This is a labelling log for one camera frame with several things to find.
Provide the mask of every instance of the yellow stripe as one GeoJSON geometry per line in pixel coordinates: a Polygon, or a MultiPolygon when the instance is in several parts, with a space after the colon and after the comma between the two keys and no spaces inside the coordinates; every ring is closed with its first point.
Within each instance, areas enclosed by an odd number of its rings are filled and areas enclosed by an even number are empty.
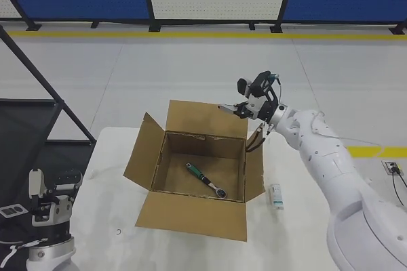
{"type": "MultiPolygon", "coordinates": [[[[372,158],[381,151],[381,147],[350,146],[347,149],[354,158],[372,158]]],[[[386,147],[378,158],[407,158],[407,147],[386,147]]]]}
{"type": "Polygon", "coordinates": [[[296,33],[222,33],[222,32],[97,32],[97,31],[9,31],[13,37],[60,38],[217,38],[217,39],[329,39],[352,41],[407,41],[407,35],[350,35],[350,34],[296,34],[296,33]]]}

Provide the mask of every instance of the electrical outlet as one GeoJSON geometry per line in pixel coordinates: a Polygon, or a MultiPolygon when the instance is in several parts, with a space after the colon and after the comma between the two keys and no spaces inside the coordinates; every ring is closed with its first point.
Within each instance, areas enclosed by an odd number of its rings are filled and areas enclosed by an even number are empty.
{"type": "Polygon", "coordinates": [[[400,174],[404,175],[404,172],[402,172],[402,168],[400,165],[398,165],[398,163],[396,163],[394,161],[381,161],[381,163],[385,167],[385,171],[386,171],[387,175],[392,175],[392,165],[393,164],[395,164],[398,167],[398,169],[400,169],[400,174]]]}

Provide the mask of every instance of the floor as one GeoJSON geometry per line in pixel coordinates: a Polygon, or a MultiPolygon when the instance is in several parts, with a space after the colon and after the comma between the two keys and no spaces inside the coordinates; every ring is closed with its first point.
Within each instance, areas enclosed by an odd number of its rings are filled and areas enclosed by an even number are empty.
{"type": "MultiPolygon", "coordinates": [[[[55,27],[73,30],[82,26],[55,27]]],[[[127,27],[105,25],[100,30],[142,30],[127,27]]],[[[21,26],[9,24],[8,28],[21,26]]],[[[203,26],[185,29],[208,30],[203,26]]],[[[220,30],[215,26],[209,29],[220,30]]],[[[310,29],[294,26],[285,31],[308,33],[310,29]]],[[[315,31],[388,34],[383,27],[323,26],[315,31]]],[[[340,136],[384,146],[407,146],[407,41],[49,37],[15,40],[95,137],[109,126],[140,127],[145,112],[164,126],[169,100],[241,102],[236,91],[238,78],[254,79],[258,73],[270,70],[280,74],[284,104],[300,110],[322,110],[340,136]]],[[[48,97],[0,42],[0,98],[48,97]]],[[[250,123],[250,130],[256,126],[257,123],[250,123]]],[[[84,139],[84,135],[62,115],[50,138],[84,139]]],[[[367,146],[352,140],[345,143],[367,146]]],[[[407,181],[407,159],[396,161],[403,167],[407,181]]],[[[357,159],[356,163],[377,191],[398,203],[391,177],[385,175],[380,159],[357,159]]],[[[407,202],[402,184],[398,183],[397,189],[407,202]]]]}

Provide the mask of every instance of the white bottle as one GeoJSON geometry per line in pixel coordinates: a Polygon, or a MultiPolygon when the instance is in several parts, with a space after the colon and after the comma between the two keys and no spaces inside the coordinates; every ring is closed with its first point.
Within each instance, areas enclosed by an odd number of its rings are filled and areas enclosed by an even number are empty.
{"type": "Polygon", "coordinates": [[[284,209],[284,201],[282,200],[282,192],[279,184],[270,185],[270,203],[276,209],[284,209]]]}

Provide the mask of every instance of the white table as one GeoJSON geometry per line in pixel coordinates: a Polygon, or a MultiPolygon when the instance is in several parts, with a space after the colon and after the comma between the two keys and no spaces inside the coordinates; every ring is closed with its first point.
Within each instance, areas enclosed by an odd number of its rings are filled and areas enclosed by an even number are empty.
{"type": "Polygon", "coordinates": [[[328,205],[297,151],[265,143],[265,187],[279,183],[285,210],[267,193],[247,203],[248,242],[134,226],[147,191],[122,176],[138,129],[102,130],[71,218],[80,270],[336,270],[326,246],[328,205]]]}

